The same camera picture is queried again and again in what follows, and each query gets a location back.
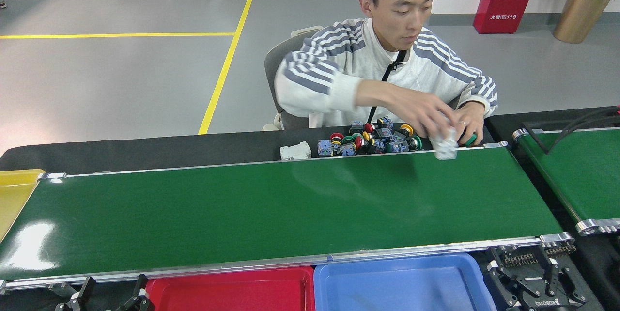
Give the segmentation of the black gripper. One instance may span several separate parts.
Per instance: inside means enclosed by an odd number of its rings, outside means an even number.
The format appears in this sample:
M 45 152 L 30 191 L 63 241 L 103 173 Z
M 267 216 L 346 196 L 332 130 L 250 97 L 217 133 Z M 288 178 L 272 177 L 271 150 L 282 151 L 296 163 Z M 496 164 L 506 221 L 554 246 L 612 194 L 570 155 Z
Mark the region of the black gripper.
M 525 311 L 569 311 L 570 304 L 586 304 L 588 298 L 573 280 L 569 268 L 550 259 L 544 267 L 545 295 L 532 297 L 528 278 L 512 273 L 498 262 L 487 265 L 486 285 L 497 308 L 523 308 Z

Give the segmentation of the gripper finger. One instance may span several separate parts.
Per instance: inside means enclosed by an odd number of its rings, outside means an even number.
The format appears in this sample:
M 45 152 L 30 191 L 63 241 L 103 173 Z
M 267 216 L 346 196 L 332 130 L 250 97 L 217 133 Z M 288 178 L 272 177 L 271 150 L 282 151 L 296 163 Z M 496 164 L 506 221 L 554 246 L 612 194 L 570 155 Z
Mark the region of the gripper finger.
M 60 297 L 70 297 L 68 302 L 59 303 L 55 311 L 86 311 L 88 302 L 93 289 L 96 285 L 95 278 L 87 277 L 79 291 L 74 289 L 69 283 L 62 282 L 54 284 L 54 293 Z
M 148 298 L 147 284 L 146 275 L 140 274 L 133 289 L 133 295 L 124 304 L 117 307 L 116 311 L 155 311 L 155 305 Z

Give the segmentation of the person's left hand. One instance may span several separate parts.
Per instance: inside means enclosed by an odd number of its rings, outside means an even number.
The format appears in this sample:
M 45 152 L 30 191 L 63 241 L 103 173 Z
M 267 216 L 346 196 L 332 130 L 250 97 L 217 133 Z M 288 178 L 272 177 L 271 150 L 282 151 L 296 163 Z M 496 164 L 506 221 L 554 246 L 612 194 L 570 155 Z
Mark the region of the person's left hand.
M 483 140 L 483 117 L 485 106 L 476 101 L 464 103 L 454 111 L 456 136 L 459 146 L 476 146 Z

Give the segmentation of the person's right hand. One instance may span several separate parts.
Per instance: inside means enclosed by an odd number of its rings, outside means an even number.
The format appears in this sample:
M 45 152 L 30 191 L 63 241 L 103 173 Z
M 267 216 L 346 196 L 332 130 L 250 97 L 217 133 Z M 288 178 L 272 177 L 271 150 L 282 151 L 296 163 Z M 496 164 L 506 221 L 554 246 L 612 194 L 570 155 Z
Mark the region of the person's right hand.
M 454 110 L 446 103 L 436 95 L 416 90 L 398 90 L 392 112 L 420 135 L 430 137 L 447 137 L 458 124 Z

